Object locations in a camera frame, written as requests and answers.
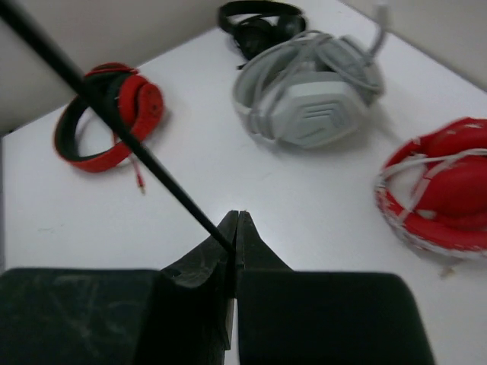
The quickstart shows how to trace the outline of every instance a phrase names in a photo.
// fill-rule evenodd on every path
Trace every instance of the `white wall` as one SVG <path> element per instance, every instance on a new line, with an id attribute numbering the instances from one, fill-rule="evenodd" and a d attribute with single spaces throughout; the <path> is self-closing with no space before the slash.
<path id="1" fill-rule="evenodd" d="M 18 0 L 83 69 L 137 65 L 215 24 L 224 0 Z M 0 133 L 38 117 L 71 91 L 0 21 Z"/>
<path id="2" fill-rule="evenodd" d="M 372 15 L 377 0 L 343 0 Z M 388 0 L 393 31 L 487 90 L 487 0 Z"/>

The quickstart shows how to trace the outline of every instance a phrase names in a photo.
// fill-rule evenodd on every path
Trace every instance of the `black stick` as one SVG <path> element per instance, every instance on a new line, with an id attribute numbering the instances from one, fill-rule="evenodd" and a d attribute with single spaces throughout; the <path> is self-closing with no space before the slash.
<path id="1" fill-rule="evenodd" d="M 22 11 L 8 0 L 0 0 L 0 17 L 94 110 L 208 233 L 228 252 L 235 252 L 233 245 L 221 234 L 220 230 L 206 217 L 162 164 L 152 156 L 151 152 L 130 133 L 118 113 L 105 106 L 98 90 L 83 82 L 81 72 L 73 65 L 73 62 L 60 49 L 53 46 L 53 42 L 49 41 L 49 37 L 43 34 L 34 21 L 26 14 L 22 14 Z"/>

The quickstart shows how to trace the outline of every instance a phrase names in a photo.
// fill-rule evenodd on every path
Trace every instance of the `table surface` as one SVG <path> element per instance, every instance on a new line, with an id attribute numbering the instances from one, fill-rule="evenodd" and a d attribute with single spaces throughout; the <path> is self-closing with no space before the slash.
<path id="1" fill-rule="evenodd" d="M 316 29 L 373 39 L 374 24 L 335 0 L 294 3 Z M 484 365 L 485 266 L 465 263 L 441 280 L 437 261 L 393 235 L 372 186 L 401 143 L 487 115 L 487 96 L 395 36 L 378 62 L 387 93 L 360 132 L 318 150 L 269 148 L 249 137 L 232 108 L 242 59 L 226 34 L 211 30 L 141 67 L 170 109 L 149 145 L 215 223 L 248 210 L 292 268 L 397 273 L 415 294 L 438 364 Z M 147 170 L 142 196 L 129 167 L 89 174 L 60 160 L 52 143 L 60 113 L 3 139 L 7 268 L 163 268 L 207 237 Z M 84 133 L 85 152 L 110 144 L 100 122 L 87 122 Z M 237 363 L 236 346 L 227 363 Z"/>

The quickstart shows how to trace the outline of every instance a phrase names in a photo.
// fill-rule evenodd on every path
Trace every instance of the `white headset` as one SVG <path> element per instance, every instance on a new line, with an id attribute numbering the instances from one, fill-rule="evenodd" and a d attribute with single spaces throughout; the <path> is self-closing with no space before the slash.
<path id="1" fill-rule="evenodd" d="M 385 4 L 378 5 L 377 22 L 378 35 L 367 51 L 351 36 L 309 30 L 249 61 L 233 89 L 234 108 L 247 130 L 303 148 L 355 131 L 384 93 L 374 57 L 387 34 Z"/>

